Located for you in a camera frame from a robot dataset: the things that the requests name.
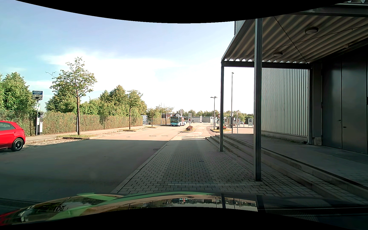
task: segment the asphalt road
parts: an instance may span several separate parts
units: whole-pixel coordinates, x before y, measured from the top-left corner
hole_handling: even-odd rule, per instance
[[[195,128],[207,124],[192,124]],[[0,151],[0,214],[80,193],[109,194],[184,127]]]

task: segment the fence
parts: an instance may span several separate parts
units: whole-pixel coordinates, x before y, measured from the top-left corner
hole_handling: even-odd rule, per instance
[[[147,122],[151,124],[151,118],[147,118]],[[165,124],[166,118],[153,118],[153,124]],[[167,118],[167,124],[170,123],[170,118]]]
[[[21,113],[0,110],[0,120],[16,122],[25,130],[26,136],[35,135],[35,112]],[[132,117],[131,126],[142,126],[142,117]],[[80,115],[80,130],[92,131],[110,128],[123,128],[129,126],[129,117]],[[76,132],[76,114],[45,112],[43,115],[43,134]]]

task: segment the bus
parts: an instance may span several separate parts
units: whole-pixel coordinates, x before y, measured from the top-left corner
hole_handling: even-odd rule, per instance
[[[183,126],[186,124],[186,121],[184,119],[184,117],[170,117],[170,124],[171,126]]]

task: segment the street sign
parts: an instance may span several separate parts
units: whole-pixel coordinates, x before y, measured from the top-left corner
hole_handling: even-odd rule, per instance
[[[43,91],[32,91],[32,99],[33,100],[42,100],[42,93]]]

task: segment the pole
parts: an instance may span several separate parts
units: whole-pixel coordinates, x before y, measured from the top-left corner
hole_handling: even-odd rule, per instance
[[[214,97],[214,129],[215,129],[215,98],[216,97]]]
[[[231,73],[231,133],[234,133],[234,125],[233,125],[233,115],[232,115],[232,76],[234,73]]]
[[[224,151],[224,67],[221,66],[221,101],[220,101],[220,151]]]
[[[262,18],[255,19],[253,149],[256,181],[261,181],[261,112],[262,112]]]
[[[36,101],[35,136],[38,135],[38,101]]]

